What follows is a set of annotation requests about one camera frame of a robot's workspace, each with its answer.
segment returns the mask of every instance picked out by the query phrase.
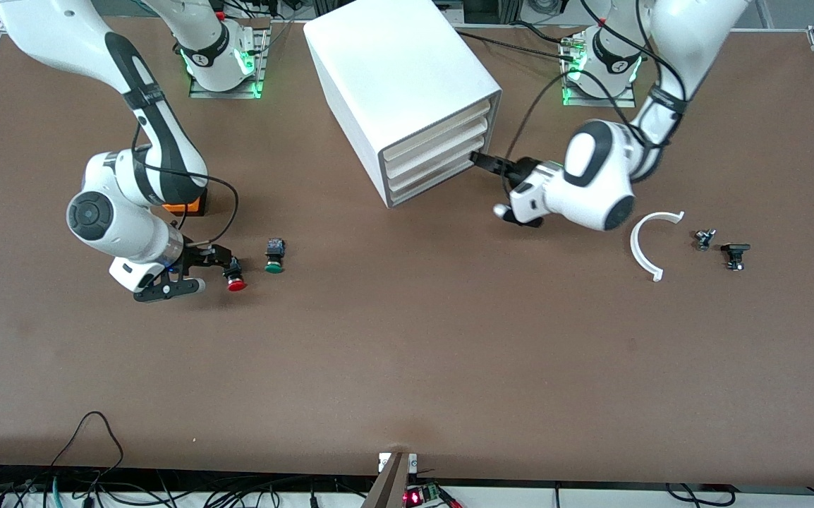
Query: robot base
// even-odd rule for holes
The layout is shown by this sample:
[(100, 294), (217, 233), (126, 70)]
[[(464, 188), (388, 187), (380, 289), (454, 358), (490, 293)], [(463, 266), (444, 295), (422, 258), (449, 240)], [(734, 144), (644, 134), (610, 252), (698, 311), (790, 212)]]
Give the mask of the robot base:
[[(561, 61), (561, 72), (572, 71), (576, 65), (576, 60), (582, 58), (581, 51), (575, 47), (559, 46), (559, 54), (568, 55), (574, 58), (574, 61)], [(579, 86), (567, 76), (561, 80), (563, 89), (563, 103), (564, 106), (595, 106), (595, 107), (611, 107), (611, 101), (607, 99), (598, 99), (592, 97), (579, 89)], [(617, 106), (620, 107), (636, 107), (636, 97), (633, 96), (633, 83), (626, 85), (626, 89), (617, 97), (614, 97)]]
[(265, 29), (255, 29), (245, 27), (245, 30), (253, 32), (253, 44), (246, 51), (254, 51), (255, 55), (242, 55), (241, 64), (248, 68), (253, 68), (253, 74), (245, 78), (244, 81), (226, 91), (211, 91), (200, 86), (194, 78), (190, 80), (188, 96), (191, 99), (259, 99), (262, 97), (262, 81), (266, 78), (266, 59), (269, 57), (269, 43), (271, 43), (272, 26)]

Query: wire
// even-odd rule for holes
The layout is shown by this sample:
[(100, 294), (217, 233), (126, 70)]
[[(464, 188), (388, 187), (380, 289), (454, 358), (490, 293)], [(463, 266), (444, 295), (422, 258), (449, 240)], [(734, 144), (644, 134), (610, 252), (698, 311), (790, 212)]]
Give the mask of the wire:
[[(281, 32), (279, 32), (278, 36), (273, 37), (271, 40), (269, 40), (269, 45), (266, 46), (265, 49), (258, 49), (258, 51), (255, 52), (255, 54), (263, 54), (263, 52), (268, 52), (269, 48), (272, 48), (272, 45), (276, 41), (278, 41), (278, 39), (281, 39), (281, 36), (285, 35), (285, 32), (288, 32), (288, 29), (291, 28), (291, 24), (294, 23), (294, 20), (297, 19), (298, 13), (300, 13), (300, 9), (294, 11), (294, 13), (291, 14), (291, 19), (287, 20), (287, 23), (285, 23), (285, 26), (282, 27)], [(281, 17), (281, 19), (285, 19), (284, 16), (282, 16), (281, 14), (279, 14), (279, 17)]]
[(181, 221), (178, 223), (178, 226), (175, 226), (175, 229), (178, 229), (178, 231), (181, 231), (181, 227), (184, 226), (184, 221), (187, 218), (188, 218), (188, 203), (184, 203), (184, 212), (181, 213)]
[[(226, 482), (226, 481), (227, 482), (232, 482), (232, 485), (235, 485), (235, 483), (240, 483), (242, 480), (252, 479), (252, 478), (261, 478), (261, 477), (263, 477), (263, 475), (242, 475), (242, 476), (232, 476), (232, 477), (227, 477), (227, 478), (218, 478), (218, 479), (210, 481), (210, 482), (202, 483), (202, 485), (198, 485), (196, 488), (193, 488), (191, 490), (182, 492), (182, 494), (180, 494), (180, 495), (171, 496), (171, 499), (162, 499), (158, 495), (153, 494), (153, 492), (150, 492), (149, 490), (147, 490), (145, 488), (141, 488), (138, 485), (134, 485), (133, 483), (99, 482), (98, 486), (102, 489), (102, 491), (103, 491), (103, 493), (105, 495), (108, 495), (111, 499), (113, 499), (116, 502), (120, 502), (120, 504), (125, 504), (127, 506), (158, 506), (160, 504), (165, 504), (165, 505), (168, 506), (167, 502), (178, 501), (178, 499), (181, 499), (182, 497), (185, 497), (185, 496), (188, 496), (188, 495), (192, 495), (192, 494), (194, 494), (194, 492), (200, 492), (201, 489), (206, 488), (206, 486), (208, 486), (208, 485), (216, 485), (216, 483)], [(112, 492), (108, 492), (107, 489), (105, 489), (105, 487), (104, 487), (105, 485), (121, 486), (121, 488), (133, 488), (133, 489), (136, 489), (136, 490), (138, 490), (140, 492), (144, 492), (145, 494), (149, 495), (150, 497), (155, 498), (157, 501), (155, 501), (155, 502), (139, 502), (139, 501), (128, 501), (126, 499), (121, 499), (119, 497), (116, 497), (116, 495), (114, 495)], [(226, 488), (223, 488), (223, 489), (232, 490), (232, 485), (227, 485)], [(208, 502), (211, 501), (213, 496), (218, 495), (218, 494), (220, 494), (220, 490), (217, 490), (216, 492), (213, 492), (212, 495), (210, 495), (210, 498), (207, 498), (207, 501)]]
[(554, 37), (545, 35), (544, 33), (542, 33), (542, 31), (536, 28), (535, 25), (533, 25), (532, 23), (524, 22), (524, 20), (515, 20), (514, 22), (511, 22), (511, 25), (526, 26), (526, 28), (532, 30), (533, 33), (535, 33), (536, 36), (539, 37), (540, 39), (543, 39), (548, 42), (554, 42), (555, 44), (561, 43), (561, 39), (555, 39)]
[[(124, 449), (122, 447), (122, 444), (119, 442), (118, 438), (116, 437), (116, 434), (114, 434), (113, 428), (109, 424), (109, 419), (107, 417), (105, 417), (105, 415), (103, 413), (101, 413), (100, 411), (88, 411), (87, 414), (85, 414), (83, 417), (81, 417), (81, 421), (78, 421), (78, 427), (75, 427), (75, 432), (73, 432), (71, 437), (68, 439), (68, 443), (66, 443), (65, 446), (62, 447), (62, 450), (59, 450), (59, 453), (56, 454), (55, 457), (53, 457), (53, 460), (52, 460), (52, 462), (49, 463), (49, 466), (47, 466), (47, 468), (45, 470), (43, 470), (40, 473), (37, 473), (37, 475), (35, 475), (32, 479), (30, 479), (30, 482), (27, 484), (26, 488), (23, 491), (21, 491), (21, 494), (18, 495), (18, 499), (15, 502), (16, 507), (24, 506), (24, 502), (23, 502), (24, 496), (28, 492), (30, 492), (30, 488), (32, 488), (32, 486), (34, 485), (34, 482), (36, 482), (37, 479), (40, 478), (40, 476), (49, 476), (49, 473), (53, 470), (53, 466), (56, 465), (56, 462), (59, 462), (59, 459), (60, 459), (60, 457), (62, 457), (62, 454), (66, 453), (66, 451), (68, 451), (68, 448), (71, 448), (72, 444), (75, 442), (75, 438), (78, 437), (78, 433), (81, 431), (81, 427), (82, 427), (82, 425), (84, 425), (84, 422), (87, 421), (87, 419), (90, 418), (93, 415), (96, 415), (96, 416), (100, 417), (100, 419), (102, 419), (103, 424), (105, 425), (105, 427), (107, 427), (107, 433), (109, 434), (109, 437), (111, 438), (111, 440), (113, 440), (113, 443), (116, 445), (116, 449), (119, 451), (119, 459), (116, 460), (116, 463), (113, 466), (109, 467), (104, 472), (97, 471), (97, 477), (95, 477), (94, 481), (91, 482), (90, 488), (87, 489), (87, 492), (85, 492), (85, 494), (88, 495), (88, 496), (90, 495), (90, 493), (95, 489), (95, 486), (97, 486), (97, 481), (100, 479), (101, 475), (104, 475), (105, 473), (109, 473), (111, 470), (116, 469), (116, 467), (118, 467), (120, 464), (122, 464), (122, 461), (124, 460)], [(49, 482), (48, 480), (49, 480), (48, 478), (44, 479), (44, 489), (43, 489), (44, 508), (46, 508), (46, 499), (47, 499), (46, 483)]]
[(269, 13), (268, 11), (255, 11), (255, 10), (252, 10), (252, 9), (248, 9), (248, 8), (242, 6), (242, 4), (240, 4), (237, 0), (231, 0), (231, 2), (229, 2), (227, 0), (222, 0), (222, 4), (224, 6), (233, 7), (235, 9), (241, 11), (242, 13), (247, 14), (247, 17), (249, 17), (249, 18), (253, 18), (253, 14), (268, 14)]
[(690, 486), (686, 483), (680, 483), (680, 485), (682, 485), (688, 497), (678, 495), (677, 492), (674, 492), (674, 489), (671, 489), (671, 483), (665, 483), (664, 488), (667, 489), (667, 494), (671, 495), (677, 501), (691, 502), (691, 504), (695, 505), (695, 508), (700, 508), (703, 504), (706, 506), (725, 508), (726, 506), (732, 506), (733, 503), (736, 502), (736, 492), (733, 491), (730, 491), (730, 498), (725, 502), (705, 501), (704, 499), (697, 498), (694, 492), (692, 492), (692, 489), (690, 489)]
[(171, 492), (169, 492), (169, 488), (166, 486), (166, 483), (162, 481), (162, 475), (159, 474), (159, 469), (156, 470), (156, 477), (159, 479), (159, 483), (162, 485), (162, 490), (166, 491), (166, 495), (169, 496), (169, 501), (172, 503), (172, 508), (178, 508), (178, 504), (175, 503), (175, 499), (172, 498)]
[(495, 39), (489, 39), (488, 37), (483, 37), (482, 35), (475, 35), (475, 33), (461, 32), (459, 30), (456, 31), (456, 32), (459, 33), (460, 35), (462, 35), (463, 37), (469, 37), (471, 39), (477, 39), (478, 41), (482, 41), (482, 42), (491, 42), (492, 44), (497, 44), (499, 46), (504, 46), (506, 48), (516, 49), (516, 51), (518, 51), (518, 52), (528, 52), (529, 54), (537, 54), (537, 55), (547, 56), (549, 58), (556, 58), (556, 59), (562, 60), (562, 61), (573, 61), (573, 58), (571, 56), (569, 56), (569, 55), (550, 54), (549, 52), (543, 52), (543, 51), (540, 51), (539, 49), (524, 48), (523, 46), (517, 46), (516, 44), (511, 44), (509, 42), (502, 42), (502, 41), (497, 41)]
[(238, 206), (240, 205), (240, 198), (238, 196), (237, 189), (235, 188), (235, 186), (232, 186), (232, 184), (230, 184), (229, 182), (226, 182), (225, 180), (222, 180), (221, 178), (210, 176), (209, 174), (190, 173), (189, 171), (175, 171), (175, 170), (172, 170), (172, 169), (167, 169), (167, 168), (164, 168), (164, 167), (156, 167), (155, 165), (150, 165), (150, 164), (145, 163), (145, 161), (143, 161), (137, 155), (137, 139), (138, 139), (138, 136), (140, 136), (140, 123), (137, 124), (136, 128), (134, 128), (134, 138), (132, 138), (132, 141), (130, 142), (130, 153), (132, 154), (132, 157), (134, 157), (134, 161), (136, 161), (137, 163), (143, 165), (143, 167), (145, 167), (147, 169), (152, 169), (153, 171), (159, 171), (159, 173), (175, 174), (175, 176), (187, 176), (187, 177), (191, 177), (191, 178), (205, 178), (207, 180), (210, 180), (210, 182), (216, 182), (216, 183), (222, 184), (223, 186), (229, 187), (229, 190), (235, 196), (235, 206), (233, 206), (233, 208), (232, 208), (232, 214), (229, 217), (229, 221), (226, 222), (226, 227), (222, 228), (222, 231), (220, 231), (219, 234), (217, 234), (213, 238), (210, 238), (209, 240), (206, 240), (206, 241), (198, 241), (198, 242), (190, 243), (190, 244), (188, 244), (188, 247), (200, 247), (201, 245), (209, 245), (209, 244), (219, 240), (220, 238), (222, 238), (222, 236), (224, 234), (226, 234), (226, 231), (228, 231), (229, 228), (232, 226), (232, 222), (235, 221), (235, 216), (237, 216)]
[(71, 437), (68, 439), (68, 443), (66, 443), (66, 446), (62, 447), (62, 450), (59, 450), (59, 453), (56, 454), (55, 457), (53, 457), (53, 461), (49, 463), (49, 468), (55, 466), (56, 462), (59, 462), (59, 457), (62, 457), (62, 454), (66, 453), (66, 451), (68, 451), (68, 448), (71, 448), (72, 444), (75, 443), (75, 438), (78, 437), (78, 433), (81, 431), (81, 427), (82, 425), (84, 425), (84, 422), (94, 415), (100, 417), (100, 419), (102, 419), (103, 421), (103, 424), (107, 426), (107, 433), (109, 433), (109, 438), (110, 440), (113, 440), (113, 443), (116, 445), (116, 449), (119, 451), (119, 459), (116, 460), (116, 463), (113, 466), (105, 470), (104, 473), (109, 473), (111, 470), (116, 469), (116, 467), (122, 464), (122, 461), (124, 460), (124, 449), (122, 447), (122, 443), (119, 443), (116, 434), (114, 434), (113, 428), (109, 424), (109, 419), (100, 411), (88, 411), (87, 414), (81, 417), (81, 421), (78, 422), (78, 427), (75, 427), (75, 432), (73, 432)]
[(62, 499), (59, 499), (59, 487), (56, 485), (56, 479), (53, 478), (53, 504), (56, 508), (62, 508)]

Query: cable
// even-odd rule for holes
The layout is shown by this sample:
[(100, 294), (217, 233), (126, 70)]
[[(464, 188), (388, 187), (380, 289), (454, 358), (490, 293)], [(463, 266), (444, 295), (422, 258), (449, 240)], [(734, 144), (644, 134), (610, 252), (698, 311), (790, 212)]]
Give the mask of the cable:
[(107, 419), (107, 416), (105, 416), (100, 411), (88, 411), (87, 414), (81, 417), (81, 421), (78, 422), (78, 427), (75, 427), (75, 432), (73, 432), (71, 437), (68, 439), (68, 443), (66, 443), (66, 446), (62, 447), (62, 450), (59, 450), (59, 453), (56, 454), (52, 462), (49, 463), (49, 468), (55, 466), (56, 462), (58, 462), (59, 460), (59, 457), (62, 457), (62, 454), (66, 453), (66, 451), (68, 451), (68, 448), (71, 448), (72, 444), (75, 443), (75, 438), (78, 437), (78, 432), (81, 431), (82, 425), (84, 425), (84, 422), (87, 421), (87, 419), (93, 415), (97, 415), (98, 417), (100, 417), (100, 419), (102, 419), (103, 424), (107, 426), (107, 433), (109, 434), (110, 440), (113, 440), (113, 443), (116, 445), (116, 449), (119, 450), (119, 459), (116, 460), (116, 463), (113, 466), (105, 470), (104, 473), (109, 473), (111, 470), (116, 469), (116, 467), (122, 464), (122, 461), (124, 460), (124, 449), (122, 447), (122, 443), (119, 443), (116, 434), (114, 434), (113, 428), (109, 424), (109, 419)]
[[(102, 489), (102, 491), (103, 491), (103, 493), (105, 495), (108, 495), (114, 501), (120, 502), (120, 504), (125, 504), (127, 506), (158, 506), (160, 504), (164, 504), (166, 506), (169, 506), (168, 502), (178, 501), (178, 499), (181, 499), (182, 497), (185, 497), (185, 496), (188, 496), (188, 495), (192, 495), (192, 494), (194, 494), (194, 492), (200, 492), (201, 489), (206, 488), (206, 486), (208, 486), (208, 485), (216, 485), (216, 483), (226, 482), (226, 481), (227, 482), (233, 482), (232, 483), (232, 485), (233, 485), (234, 483), (240, 483), (242, 480), (252, 479), (252, 478), (261, 478), (261, 477), (263, 477), (263, 475), (242, 475), (242, 476), (231, 476), (231, 477), (227, 477), (227, 478), (218, 478), (218, 479), (210, 481), (210, 482), (202, 483), (202, 485), (198, 485), (196, 488), (193, 488), (191, 490), (182, 492), (182, 494), (180, 494), (180, 495), (171, 496), (171, 499), (162, 499), (158, 495), (153, 494), (153, 492), (150, 492), (149, 490), (147, 490), (145, 488), (141, 488), (138, 485), (134, 485), (133, 483), (99, 482), (98, 486), (100, 486), (100, 488)], [(107, 489), (104, 488), (105, 485), (122, 486), (122, 488), (133, 488), (133, 489), (136, 489), (136, 490), (138, 490), (140, 492), (144, 492), (147, 495), (150, 495), (150, 497), (155, 498), (157, 501), (155, 501), (155, 502), (139, 502), (139, 501), (128, 501), (126, 499), (121, 499), (119, 497), (116, 497), (116, 495), (114, 495), (112, 492), (108, 492)], [(232, 485), (227, 485), (226, 488), (224, 488), (224, 489), (232, 490), (231, 489)], [(220, 494), (221, 490), (223, 490), (223, 488), (217, 488), (217, 491), (213, 492), (212, 495), (210, 495), (210, 498), (207, 498), (207, 501), (210, 501), (213, 498), (213, 496)]]
[(316, 485), (313, 478), (310, 479), (310, 508), (320, 508), (320, 500), (316, 498)]
[(346, 491), (351, 492), (351, 494), (356, 494), (356, 495), (359, 495), (361, 498), (366, 499), (365, 494), (363, 494), (362, 492), (360, 492), (360, 491), (358, 491), (356, 489), (349, 488), (349, 486), (344, 485), (343, 483), (340, 483), (339, 479), (337, 479), (337, 478), (335, 478), (335, 488), (344, 488)]
[(506, 48), (516, 49), (516, 51), (518, 51), (518, 52), (528, 52), (529, 54), (537, 54), (537, 55), (547, 56), (549, 58), (556, 58), (556, 59), (562, 60), (562, 61), (573, 61), (573, 58), (571, 56), (569, 56), (569, 55), (550, 54), (549, 52), (543, 52), (543, 51), (540, 51), (539, 49), (524, 48), (523, 46), (517, 46), (516, 44), (511, 44), (509, 42), (502, 42), (502, 41), (497, 41), (495, 39), (489, 39), (488, 37), (483, 37), (482, 35), (475, 35), (475, 33), (461, 32), (459, 30), (456, 31), (456, 32), (459, 33), (460, 35), (464, 36), (464, 37), (469, 37), (471, 39), (477, 39), (478, 41), (482, 41), (482, 42), (491, 42), (492, 44), (497, 44), (499, 46), (504, 46)]
[(526, 0), (526, 4), (539, 14), (550, 14), (561, 7), (561, 0)]
[(53, 504), (56, 505), (56, 508), (62, 508), (62, 499), (59, 499), (59, 487), (56, 486), (56, 479), (53, 478)]
[(540, 31), (538, 28), (536, 28), (532, 23), (524, 22), (524, 20), (515, 20), (514, 22), (511, 22), (511, 25), (526, 26), (526, 28), (532, 30), (533, 33), (535, 33), (536, 36), (538, 36), (540, 39), (543, 39), (543, 40), (548, 41), (548, 42), (554, 42), (555, 44), (561, 43), (561, 39), (555, 39), (554, 37), (551, 37), (549, 35), (545, 35), (544, 33), (542, 33), (542, 31)]
[(226, 231), (228, 231), (229, 228), (232, 226), (232, 222), (235, 221), (235, 216), (237, 216), (238, 205), (240, 205), (240, 198), (238, 196), (237, 189), (235, 188), (235, 186), (232, 186), (232, 184), (230, 184), (229, 182), (226, 182), (225, 180), (222, 180), (221, 178), (210, 176), (209, 174), (188, 173), (188, 171), (175, 171), (175, 170), (172, 170), (172, 169), (167, 169), (167, 168), (164, 168), (164, 167), (156, 167), (155, 165), (150, 165), (150, 164), (145, 163), (145, 161), (143, 161), (137, 155), (137, 153), (138, 153), (137, 152), (137, 139), (138, 139), (139, 135), (140, 135), (140, 124), (137, 124), (136, 128), (134, 128), (134, 138), (132, 138), (132, 141), (130, 142), (130, 153), (132, 154), (132, 157), (134, 157), (134, 161), (136, 161), (137, 163), (143, 165), (143, 167), (145, 167), (147, 169), (152, 169), (153, 171), (159, 171), (159, 173), (175, 174), (175, 176), (187, 176), (187, 177), (191, 177), (191, 178), (204, 178), (206, 180), (210, 180), (210, 182), (216, 182), (216, 183), (222, 184), (223, 186), (229, 187), (229, 190), (235, 196), (235, 206), (233, 206), (233, 208), (232, 208), (232, 214), (229, 217), (229, 221), (226, 222), (226, 227), (222, 228), (222, 231), (220, 231), (219, 234), (217, 234), (213, 238), (210, 238), (209, 240), (206, 240), (206, 241), (198, 241), (198, 242), (194, 242), (194, 243), (189, 243), (188, 247), (200, 247), (201, 245), (209, 245), (209, 244), (219, 240), (220, 238), (222, 238), (222, 236), (224, 234), (226, 234)]
[(172, 498), (171, 492), (169, 492), (169, 488), (166, 486), (166, 483), (162, 481), (162, 475), (159, 474), (159, 469), (156, 470), (156, 477), (159, 479), (159, 483), (162, 485), (162, 490), (166, 491), (166, 495), (169, 498), (169, 501), (172, 503), (172, 508), (178, 508), (178, 504), (175, 503), (175, 499)]
[(229, 0), (222, 0), (222, 4), (224, 6), (233, 7), (235, 9), (241, 11), (242, 13), (247, 14), (247, 17), (249, 17), (249, 18), (253, 18), (253, 14), (268, 14), (269, 13), (269, 11), (255, 11), (255, 10), (252, 10), (252, 9), (248, 9), (248, 8), (242, 6), (242, 4), (240, 4), (237, 0), (231, 0), (231, 2), (229, 2)]
[(184, 226), (185, 219), (188, 218), (188, 203), (184, 203), (184, 212), (181, 213), (181, 221), (175, 226), (175, 229), (181, 231), (181, 227)]
[[(298, 9), (298, 10), (294, 11), (294, 13), (292, 13), (292, 14), (291, 14), (291, 19), (290, 19), (290, 20), (287, 20), (287, 23), (285, 23), (285, 26), (284, 26), (284, 27), (282, 27), (281, 32), (279, 32), (278, 36), (277, 36), (277, 37), (273, 37), (273, 38), (271, 39), (271, 41), (269, 41), (269, 45), (268, 45), (268, 46), (266, 46), (266, 48), (265, 48), (265, 49), (259, 49), (259, 51), (255, 52), (255, 54), (262, 54), (263, 52), (268, 52), (268, 51), (269, 51), (269, 48), (272, 48), (272, 45), (273, 45), (273, 44), (274, 44), (276, 41), (278, 41), (278, 39), (281, 39), (281, 36), (282, 36), (282, 35), (285, 35), (285, 32), (287, 32), (287, 31), (288, 31), (288, 29), (289, 29), (289, 28), (291, 28), (291, 24), (292, 24), (292, 23), (294, 23), (294, 20), (296, 20), (296, 19), (297, 19), (297, 15), (298, 15), (298, 13), (300, 13), (300, 9)], [(279, 14), (279, 17), (281, 17), (281, 19), (285, 19), (285, 17), (284, 17), (284, 16), (282, 16), (281, 14)]]
[(730, 491), (730, 498), (725, 502), (714, 502), (714, 501), (705, 501), (704, 499), (697, 498), (690, 486), (686, 483), (680, 483), (688, 497), (684, 497), (678, 495), (677, 492), (674, 492), (674, 489), (671, 489), (671, 483), (665, 483), (664, 488), (667, 489), (667, 494), (671, 495), (677, 501), (682, 502), (691, 502), (691, 504), (695, 505), (695, 508), (700, 508), (701, 505), (706, 506), (717, 506), (717, 508), (725, 508), (726, 506), (732, 506), (734, 502), (736, 502), (736, 492)]

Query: power cable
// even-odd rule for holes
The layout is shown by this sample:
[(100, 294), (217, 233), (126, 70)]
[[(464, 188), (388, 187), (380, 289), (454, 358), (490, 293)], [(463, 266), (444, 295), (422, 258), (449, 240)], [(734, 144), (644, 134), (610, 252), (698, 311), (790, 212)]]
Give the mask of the power cable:
[(714, 502), (714, 501), (706, 501), (704, 499), (697, 498), (690, 486), (686, 483), (680, 483), (688, 494), (688, 497), (684, 497), (678, 495), (677, 492), (674, 492), (674, 489), (671, 488), (671, 483), (665, 483), (664, 488), (667, 489), (667, 494), (671, 495), (677, 501), (682, 502), (691, 502), (691, 504), (695, 505), (695, 508), (701, 508), (701, 505), (706, 506), (716, 506), (717, 508), (726, 508), (727, 506), (732, 506), (734, 502), (736, 502), (736, 492), (730, 491), (730, 498), (725, 502)]
[(132, 153), (132, 157), (134, 158), (134, 161), (136, 161), (136, 163), (141, 164), (143, 167), (145, 167), (147, 169), (151, 169), (153, 171), (159, 171), (159, 173), (175, 174), (175, 176), (187, 176), (187, 177), (190, 177), (190, 178), (203, 178), (204, 180), (210, 180), (211, 182), (216, 182), (216, 183), (222, 184), (223, 186), (226, 186), (227, 188), (229, 188), (229, 190), (232, 192), (233, 196), (235, 196), (235, 205), (232, 208), (232, 214), (229, 217), (229, 221), (226, 222), (226, 226), (224, 226), (224, 228), (222, 228), (222, 231), (220, 231), (219, 234), (217, 234), (213, 238), (210, 238), (209, 240), (206, 240), (206, 241), (197, 241), (197, 242), (189, 243), (188, 247), (200, 247), (200, 246), (203, 246), (203, 245), (209, 245), (209, 244), (219, 240), (220, 238), (222, 238), (222, 236), (224, 234), (226, 234), (226, 231), (228, 231), (229, 228), (232, 226), (232, 222), (235, 221), (235, 216), (237, 216), (238, 206), (240, 205), (240, 198), (238, 196), (237, 189), (235, 188), (235, 186), (232, 186), (232, 184), (230, 184), (229, 182), (226, 182), (225, 180), (222, 180), (221, 178), (210, 176), (210, 174), (190, 173), (189, 171), (176, 171), (176, 170), (173, 170), (173, 169), (168, 169), (168, 168), (164, 168), (164, 167), (156, 167), (155, 165), (147, 164), (145, 161), (142, 160), (142, 157), (139, 157), (139, 153), (137, 151), (137, 140), (138, 140), (139, 136), (140, 136), (140, 123), (138, 123), (137, 126), (134, 128), (134, 138), (132, 138), (132, 141), (130, 142), (130, 153)]
[(482, 42), (490, 42), (492, 44), (497, 44), (499, 46), (504, 46), (506, 48), (516, 49), (516, 51), (518, 51), (518, 52), (528, 52), (529, 54), (537, 54), (537, 55), (547, 56), (549, 58), (556, 58), (556, 59), (562, 60), (562, 61), (573, 61), (573, 58), (571, 56), (569, 56), (569, 55), (550, 54), (549, 52), (540, 51), (540, 49), (526, 48), (526, 47), (523, 47), (523, 46), (518, 46), (516, 44), (511, 44), (510, 42), (497, 41), (496, 39), (489, 39), (488, 37), (483, 37), (482, 35), (476, 35), (475, 33), (461, 32), (459, 30), (456, 31), (456, 32), (459, 35), (461, 35), (462, 37), (468, 37), (468, 38), (476, 39), (476, 40), (482, 41)]

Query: small black component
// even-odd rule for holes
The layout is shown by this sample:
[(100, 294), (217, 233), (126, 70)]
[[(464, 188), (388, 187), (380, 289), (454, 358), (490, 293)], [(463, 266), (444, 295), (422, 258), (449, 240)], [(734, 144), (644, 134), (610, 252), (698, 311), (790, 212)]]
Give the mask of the small black component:
[(511, 224), (516, 224), (518, 226), (524, 226), (527, 228), (540, 228), (542, 227), (542, 223), (545, 223), (545, 219), (542, 217), (536, 217), (529, 222), (520, 222), (517, 220), (516, 215), (514, 215), (514, 211), (511, 209), (507, 209), (507, 212), (501, 216), (501, 220), (504, 222), (510, 222)]
[(162, 92), (158, 84), (150, 83), (129, 90), (127, 93), (123, 93), (122, 97), (126, 100), (129, 109), (144, 109), (165, 100), (166, 94)]
[(698, 242), (698, 250), (707, 251), (711, 246), (711, 238), (717, 234), (717, 229), (700, 229), (695, 232), (695, 240)]
[(747, 243), (726, 243), (720, 246), (720, 250), (727, 252), (730, 261), (727, 261), (727, 269), (739, 271), (744, 268), (743, 266), (743, 252), (752, 248), (752, 245)]
[(268, 273), (282, 273), (281, 259), (285, 257), (285, 241), (281, 238), (269, 238), (266, 243), (266, 268)]
[(530, 157), (524, 157), (514, 163), (503, 157), (495, 157), (494, 155), (486, 155), (479, 152), (471, 153), (469, 160), (477, 165), (477, 167), (481, 167), (489, 173), (497, 174), (498, 176), (504, 174), (504, 179), (510, 184), (511, 189), (523, 183), (523, 180), (526, 180), (526, 177), (529, 177), (535, 167), (541, 162)]

